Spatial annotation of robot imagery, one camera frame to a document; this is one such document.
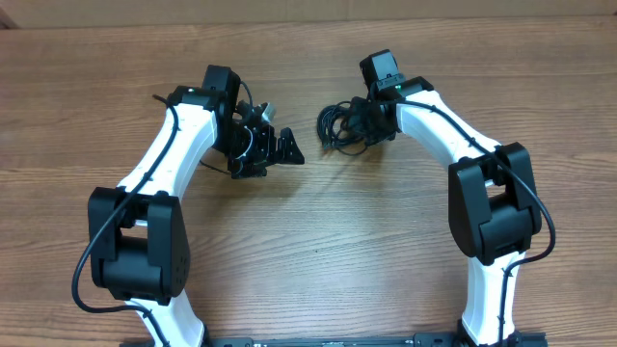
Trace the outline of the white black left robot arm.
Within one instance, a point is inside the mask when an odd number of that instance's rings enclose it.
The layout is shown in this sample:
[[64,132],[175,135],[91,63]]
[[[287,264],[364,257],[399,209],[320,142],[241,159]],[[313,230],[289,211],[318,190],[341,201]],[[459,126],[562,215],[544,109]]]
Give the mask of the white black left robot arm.
[[136,312],[151,346],[211,345],[185,290],[191,255],[181,201],[193,174],[211,148],[227,158],[233,179],[305,162],[291,129],[272,126],[272,104],[239,99],[246,87],[230,67],[210,65],[200,86],[162,98],[165,121],[140,163],[89,197],[89,244],[70,286],[79,308]]

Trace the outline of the black cable silver plugs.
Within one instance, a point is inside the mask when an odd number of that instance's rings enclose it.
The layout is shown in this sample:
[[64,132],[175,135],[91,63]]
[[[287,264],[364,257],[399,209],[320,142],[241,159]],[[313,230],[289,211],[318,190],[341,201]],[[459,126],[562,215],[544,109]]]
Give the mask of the black cable silver plugs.
[[364,104],[352,101],[326,106],[317,116],[316,132],[324,150],[347,156],[363,154],[380,141]]

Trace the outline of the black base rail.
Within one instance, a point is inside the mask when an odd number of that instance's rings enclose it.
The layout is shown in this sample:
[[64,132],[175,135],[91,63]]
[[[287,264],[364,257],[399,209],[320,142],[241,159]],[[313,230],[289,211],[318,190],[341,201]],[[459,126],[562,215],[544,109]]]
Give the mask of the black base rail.
[[[241,338],[215,338],[202,346],[215,347],[455,347],[472,346],[470,342],[463,342],[456,333],[417,333],[407,337],[351,337],[351,338],[293,338],[252,340]],[[151,347],[153,340],[140,342],[123,342],[123,347]],[[544,333],[521,334],[515,332],[504,346],[518,347],[547,347],[549,346]]]

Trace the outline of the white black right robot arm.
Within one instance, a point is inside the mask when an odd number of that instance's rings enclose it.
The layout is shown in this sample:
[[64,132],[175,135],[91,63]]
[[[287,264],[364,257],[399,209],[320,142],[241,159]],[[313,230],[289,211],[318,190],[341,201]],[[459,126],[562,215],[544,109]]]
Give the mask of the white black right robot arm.
[[369,141],[402,133],[446,169],[448,225],[468,259],[467,302],[457,330],[416,334],[416,346],[545,346],[543,333],[522,333],[513,321],[516,281],[542,227],[555,232],[537,195],[529,152],[503,145],[457,116],[421,76],[408,79],[389,50],[360,62],[366,98],[351,109]]

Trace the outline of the black USB cable removed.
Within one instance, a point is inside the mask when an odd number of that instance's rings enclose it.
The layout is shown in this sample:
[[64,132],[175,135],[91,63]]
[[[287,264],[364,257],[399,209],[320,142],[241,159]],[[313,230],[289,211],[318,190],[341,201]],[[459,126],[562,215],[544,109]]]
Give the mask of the black USB cable removed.
[[348,108],[344,107],[344,104],[348,104],[348,101],[326,106],[317,116],[316,131],[324,149],[337,149],[353,144],[353,136],[341,136],[344,129],[335,131],[335,123],[346,120]]

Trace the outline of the black cable dark plugs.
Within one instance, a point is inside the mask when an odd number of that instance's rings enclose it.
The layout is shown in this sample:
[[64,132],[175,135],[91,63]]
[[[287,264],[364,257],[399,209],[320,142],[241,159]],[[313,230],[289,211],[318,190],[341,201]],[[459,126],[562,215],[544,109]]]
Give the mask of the black cable dark plugs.
[[[347,113],[347,116],[346,116],[346,120],[344,120],[344,121],[338,120],[335,123],[335,131],[337,131],[338,129],[344,129],[344,131],[341,133],[342,137],[353,136],[354,137],[353,144],[350,145],[350,146],[354,146],[354,145],[358,145],[360,143],[363,143],[363,141],[359,137],[354,136],[351,133],[351,131],[349,130],[349,108],[350,108],[350,105],[351,105],[350,101],[348,101],[348,104],[344,104],[344,107],[348,108],[348,113]],[[340,147],[340,148],[337,148],[337,149],[324,149],[323,147],[322,148],[324,150],[337,150],[337,151],[341,152],[342,154],[345,154],[345,155],[348,155],[348,156],[356,156],[356,155],[360,155],[360,154],[362,154],[364,152],[364,149],[362,149],[361,151],[356,152],[356,153],[349,153],[349,152],[344,151],[344,149],[346,147]]]

